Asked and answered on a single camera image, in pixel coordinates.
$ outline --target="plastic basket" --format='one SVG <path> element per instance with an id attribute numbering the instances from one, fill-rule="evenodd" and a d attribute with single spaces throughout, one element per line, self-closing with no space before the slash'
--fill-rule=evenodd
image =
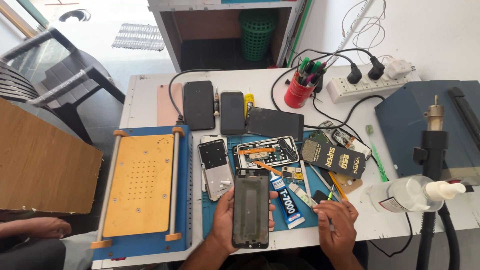
<path id="1" fill-rule="evenodd" d="M 271 9 L 244 9 L 239 14 L 241 50 L 250 61 L 265 57 L 272 32 L 277 24 L 277 13 Z"/>

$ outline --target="workbench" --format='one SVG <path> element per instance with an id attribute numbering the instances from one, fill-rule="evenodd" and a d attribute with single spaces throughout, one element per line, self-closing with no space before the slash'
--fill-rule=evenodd
<path id="1" fill-rule="evenodd" d="M 367 73 L 368 66 L 359 66 L 362 73 Z M 274 109 L 270 99 L 272 83 L 287 69 L 265 70 L 240 70 L 220 72 L 187 73 L 175 79 L 174 83 L 186 83 L 189 81 L 210 80 L 214 87 L 218 87 L 219 93 L 225 90 L 240 90 L 244 94 L 250 87 L 255 98 L 255 106 Z M 333 104 L 325 89 L 326 83 L 332 77 L 343 77 L 350 72 L 350 66 L 333 66 L 329 68 L 324 78 L 324 89 L 317 95 L 323 103 L 316 101 L 317 107 L 328 115 L 344 120 L 350 108 L 356 101 Z M 123 107 L 120 128 L 136 128 L 156 126 L 157 123 L 157 86 L 168 84 L 175 74 L 151 74 L 133 75 L 130 77 L 127 96 Z M 304 107 L 292 109 L 288 107 L 283 96 L 287 90 L 286 79 L 291 79 L 293 72 L 281 78 L 274 88 L 274 98 L 281 110 L 300 113 L 305 116 L 305 124 L 319 125 L 325 120 L 325 116 L 318 113 L 313 105 L 312 98 Z M 348 124 L 355 129 L 363 141 L 369 145 L 369 138 L 365 129 L 368 124 L 373 125 L 374 133 L 371 140 L 375 143 L 378 153 L 385 167 L 385 172 L 390 180 L 397 179 L 393 162 L 383 138 L 380 126 L 375 116 L 374 106 L 380 103 L 380 99 L 371 98 L 361 103 L 353 112 Z M 192 247 L 182 252 L 153 254 L 146 256 L 129 257 L 124 260 L 97 260 L 93 262 L 92 269 L 109 269 L 113 267 L 125 267 L 133 265 L 145 265 L 169 261 L 185 260 L 187 256 L 202 241 L 202 203 L 201 203 L 201 170 L 200 158 L 197 145 L 203 135 L 220 134 L 220 119 L 216 119 L 214 130 L 193 132 L 193 237 Z M 364 187 L 380 183 L 378 168 L 372 159 L 366 162 L 366 169 L 362 176 L 363 186 L 348 194 L 349 201 L 357 208 L 359 217 L 355 222 L 357 241 L 407 236 L 410 234 L 407 219 L 404 214 L 373 212 L 360 202 L 360 194 Z M 476 192 L 459 194 L 455 199 L 448 201 L 448 208 L 456 230 L 479 228 L 480 222 L 480 188 L 474 187 Z M 420 234 L 421 213 L 409 213 L 413 234 Z M 443 232 L 443 224 L 437 222 L 435 232 Z M 267 250 L 296 248 L 303 246 L 318 245 L 317 227 L 292 229 L 270 233 L 269 247 Z M 236 254 L 247 252 L 259 252 L 258 249 L 241 249 Z"/>

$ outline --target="black chair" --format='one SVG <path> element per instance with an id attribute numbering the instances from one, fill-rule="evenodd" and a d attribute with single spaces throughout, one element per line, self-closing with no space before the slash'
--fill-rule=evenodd
<path id="1" fill-rule="evenodd" d="M 45 71 L 46 78 L 32 84 L 7 63 L 24 52 L 54 38 L 70 55 Z M 100 89 L 105 89 L 122 104 L 125 94 L 106 69 L 91 55 L 77 49 L 57 29 L 51 28 L 0 56 L 0 97 L 46 109 L 60 118 L 83 141 L 92 144 L 77 107 Z"/>

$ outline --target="black card with yellow text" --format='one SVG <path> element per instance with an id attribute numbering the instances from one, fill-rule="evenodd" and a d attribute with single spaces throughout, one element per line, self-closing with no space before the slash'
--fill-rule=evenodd
<path id="1" fill-rule="evenodd" d="M 300 159 L 320 168 L 361 178 L 365 170 L 365 155 L 347 148 L 305 138 L 300 151 Z"/>

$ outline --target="person's hand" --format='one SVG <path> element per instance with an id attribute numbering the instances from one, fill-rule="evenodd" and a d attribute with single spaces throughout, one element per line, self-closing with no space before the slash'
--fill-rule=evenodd
<path id="1" fill-rule="evenodd" d="M 25 235 L 30 238 L 63 238 L 72 233 L 67 222 L 57 218 L 32 218 L 24 220 Z"/>
<path id="2" fill-rule="evenodd" d="M 342 203 L 321 201 L 313 207 L 313 211 L 318 214 L 318 234 L 323 252 L 334 266 L 347 262 L 344 258 L 352 254 L 357 237 L 353 227 L 358 217 L 357 210 L 342 199 Z M 334 231 L 330 230 L 328 219 L 332 221 Z"/>
<path id="3" fill-rule="evenodd" d="M 209 236 L 211 240 L 215 241 L 216 245 L 223 248 L 228 255 L 237 251 L 237 248 L 232 246 L 232 231 L 233 231 L 233 189 L 231 188 L 219 199 L 215 213 L 213 214 L 213 226 Z M 270 199 L 278 197 L 278 192 L 270 191 Z M 275 210 L 275 205 L 270 204 L 269 211 Z M 268 227 L 273 228 L 275 222 L 268 221 Z"/>

